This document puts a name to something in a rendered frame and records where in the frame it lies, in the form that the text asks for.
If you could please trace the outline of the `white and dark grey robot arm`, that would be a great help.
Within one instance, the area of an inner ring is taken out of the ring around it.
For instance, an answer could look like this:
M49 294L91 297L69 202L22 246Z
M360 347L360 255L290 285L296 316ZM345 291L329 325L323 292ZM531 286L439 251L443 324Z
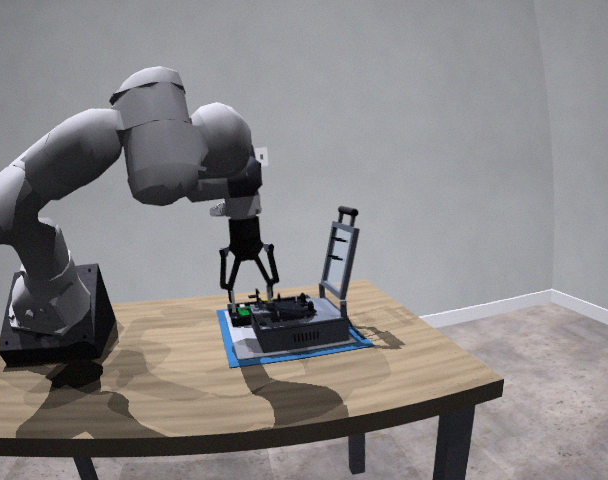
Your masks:
M91 294L61 227L38 212L100 177L122 147L132 196L142 204L224 199L211 216L261 214L261 163L247 122L220 103L189 119L185 94L177 71L143 69L113 93L110 109L68 118L0 172L0 244L12 245L24 276L12 291L11 328L63 336L89 311Z

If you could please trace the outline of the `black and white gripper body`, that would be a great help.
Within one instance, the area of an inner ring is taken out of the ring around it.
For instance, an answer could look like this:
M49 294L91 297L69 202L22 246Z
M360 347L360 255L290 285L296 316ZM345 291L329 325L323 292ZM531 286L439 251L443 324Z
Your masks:
M256 217L240 220L228 219L230 232L229 250L237 258L239 249L241 247L244 248L244 254L241 261L254 260L250 251L251 246L255 248L257 254L259 254L263 248L263 242L260 237L259 216Z

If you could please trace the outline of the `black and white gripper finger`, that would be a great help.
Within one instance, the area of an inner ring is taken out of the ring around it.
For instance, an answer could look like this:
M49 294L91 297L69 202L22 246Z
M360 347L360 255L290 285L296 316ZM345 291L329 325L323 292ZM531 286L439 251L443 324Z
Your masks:
M221 283L221 289L226 289L228 290L228 296L229 296L229 301L232 305L232 313L236 312L236 306L235 306L235 298L234 298L234 291L233 291L233 286L236 280L236 276L238 273L238 269L239 266L241 264L241 260L244 254L244 248L240 248L237 258L235 257L234 260L234 264L233 264L233 268L230 274L230 278L229 278L229 282L228 284L226 284L226 257L228 256L229 253L229 247L226 248L220 248L219 249L219 253L221 256L221 269L220 269L220 283ZM236 260L237 259L237 260ZM221 272L222 270L222 272Z
M272 298L273 298L273 285L275 283L279 283L279 276L278 276L278 272L277 272L277 267L276 267L276 263L275 263L275 259L274 259L274 255L273 255L273 251L274 251L274 245L272 243L263 243L263 248L264 250L267 252L267 256L268 256L268 260L269 260L269 264L270 264L270 268L271 268L271 273L272 273L272 277L274 274L274 278L270 279L269 275L267 274L255 248L253 246L250 247L250 251L264 277L264 279L267 282L266 285L266 290L267 290L267 300L268 303L272 303ZM267 289L268 287L268 289Z

